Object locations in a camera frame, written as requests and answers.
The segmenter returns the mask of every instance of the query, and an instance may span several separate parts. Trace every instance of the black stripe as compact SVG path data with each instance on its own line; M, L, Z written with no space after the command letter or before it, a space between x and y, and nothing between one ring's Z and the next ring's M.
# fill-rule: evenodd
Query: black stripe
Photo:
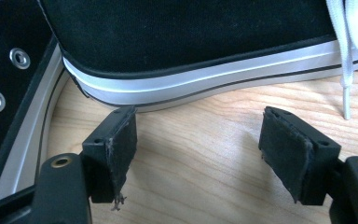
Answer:
M336 65L330 65L330 66L325 66L325 67L319 67L319 68L312 68L312 69L308 69L308 70L302 70L302 71L297 71L297 72L291 72L291 73L283 73L283 74L278 74L278 75L272 75L272 76L266 76L266 77L255 77L255 78L249 78L249 79L245 79L245 80L241 80L241 81L235 81L235 82L229 82L220 86L215 86L215 87L211 87L202 91L196 91L196 92L192 92L190 94L184 95L184 96L180 96L180 97L176 97L176 98L172 98L170 100L164 100L164 101L158 101L158 102L154 102L154 103L148 103L148 104L140 104L140 105L136 105L136 107L140 108L140 107L145 107L145 106L151 106L151 105L161 105L161 104L167 104L169 102L174 102L174 101L178 101L178 100L182 100L185 99L187 97L190 96L194 96L194 95L198 95L207 91L213 91L216 89L220 89L220 88L224 88L227 86L232 86L232 85L237 85L237 84L241 84L241 83L245 83L245 82L252 82L252 81L257 81L257 80L262 80L262 79L269 79L269 78L275 78L275 77L291 77L291 76L298 76L298 75L304 75L307 73L314 73L314 72L321 72L321 71L326 71L326 70L331 70L331 69L336 69L341 67L341 64L336 64ZM102 101L96 97L94 97L93 95L91 95L89 92L87 92L87 94L92 97L93 99L95 99L98 102L101 102L105 105L111 105L111 106L116 106L116 107L122 107L125 105L115 105L115 104L110 104L107 103L105 101Z

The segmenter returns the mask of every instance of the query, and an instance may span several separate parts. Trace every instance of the wooden surface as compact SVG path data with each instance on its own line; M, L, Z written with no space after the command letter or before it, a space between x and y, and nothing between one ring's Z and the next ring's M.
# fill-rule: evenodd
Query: wooden surface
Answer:
M339 77L230 91L137 115L138 150L120 211L92 204L94 223L329 223L328 208L294 204L257 148L267 105L291 111L358 155L358 73L352 119L341 116ZM111 110L69 80L55 108L49 156L79 153Z

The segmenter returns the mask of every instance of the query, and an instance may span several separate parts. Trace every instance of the shoelace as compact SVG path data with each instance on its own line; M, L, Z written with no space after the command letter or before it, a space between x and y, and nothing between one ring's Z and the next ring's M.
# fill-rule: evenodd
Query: shoelace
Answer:
M343 0L326 2L341 51L344 119L350 119L350 91L353 83L351 44L358 50L358 0L345 0L345 7Z

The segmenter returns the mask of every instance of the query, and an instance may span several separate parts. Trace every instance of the shoe sole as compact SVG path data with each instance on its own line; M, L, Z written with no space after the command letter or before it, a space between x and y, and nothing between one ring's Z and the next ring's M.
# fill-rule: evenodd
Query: shoe sole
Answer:
M353 50L352 54L354 68L358 69L358 52ZM342 74L337 41L145 79L94 77L79 71L65 58L63 62L87 96L114 107L136 105L140 112L181 105L225 91Z

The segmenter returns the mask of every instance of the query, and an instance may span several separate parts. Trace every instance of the sneaker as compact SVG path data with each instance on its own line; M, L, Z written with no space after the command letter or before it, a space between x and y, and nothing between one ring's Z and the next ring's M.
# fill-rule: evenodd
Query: sneaker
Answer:
M324 0L74 3L40 1L73 80L106 105L150 111L342 74Z
M0 1L0 200L34 184L66 80L37 2Z

